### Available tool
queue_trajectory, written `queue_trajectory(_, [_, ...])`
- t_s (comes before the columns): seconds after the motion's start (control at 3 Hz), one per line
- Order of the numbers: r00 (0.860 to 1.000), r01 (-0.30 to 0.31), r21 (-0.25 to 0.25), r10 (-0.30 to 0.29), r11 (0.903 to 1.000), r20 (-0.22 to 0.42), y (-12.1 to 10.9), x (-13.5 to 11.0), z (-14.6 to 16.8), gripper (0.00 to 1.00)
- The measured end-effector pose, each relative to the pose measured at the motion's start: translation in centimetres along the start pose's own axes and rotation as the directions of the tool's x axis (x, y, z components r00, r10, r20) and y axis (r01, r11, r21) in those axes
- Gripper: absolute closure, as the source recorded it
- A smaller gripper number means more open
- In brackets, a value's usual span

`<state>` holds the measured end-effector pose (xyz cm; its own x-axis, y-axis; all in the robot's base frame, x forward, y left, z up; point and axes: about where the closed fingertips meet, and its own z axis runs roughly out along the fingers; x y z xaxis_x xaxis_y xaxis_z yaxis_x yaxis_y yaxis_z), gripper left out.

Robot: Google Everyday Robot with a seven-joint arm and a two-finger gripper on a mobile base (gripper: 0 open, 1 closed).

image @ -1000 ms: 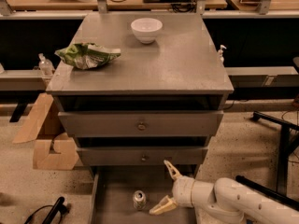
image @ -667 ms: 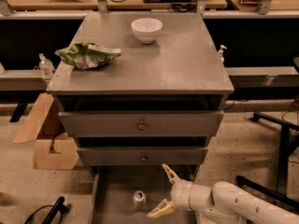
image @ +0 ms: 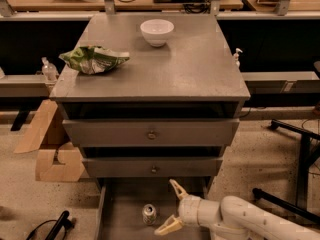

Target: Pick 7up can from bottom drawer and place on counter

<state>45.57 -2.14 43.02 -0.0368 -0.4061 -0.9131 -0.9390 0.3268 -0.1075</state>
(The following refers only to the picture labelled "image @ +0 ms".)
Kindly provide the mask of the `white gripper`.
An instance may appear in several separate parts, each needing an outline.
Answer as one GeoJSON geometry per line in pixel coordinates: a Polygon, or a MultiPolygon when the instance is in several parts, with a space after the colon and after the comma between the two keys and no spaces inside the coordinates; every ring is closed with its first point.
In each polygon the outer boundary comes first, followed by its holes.
{"type": "Polygon", "coordinates": [[[179,217],[171,215],[159,228],[154,231],[157,236],[176,232],[186,226],[212,227],[221,221],[220,203],[188,195],[186,190],[174,179],[169,183],[180,201],[179,217]]]}

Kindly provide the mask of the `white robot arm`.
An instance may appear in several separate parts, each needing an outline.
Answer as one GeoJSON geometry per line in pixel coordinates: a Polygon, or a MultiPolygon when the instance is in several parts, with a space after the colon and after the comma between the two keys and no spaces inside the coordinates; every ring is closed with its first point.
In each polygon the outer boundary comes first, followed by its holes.
{"type": "Polygon", "coordinates": [[[169,180],[180,200],[178,216],[171,215],[155,235],[164,236],[183,228],[205,227],[225,240],[248,240],[249,232],[267,240],[320,240],[320,234],[272,213],[264,211],[236,196],[221,202],[188,194],[174,179],[169,180]]]}

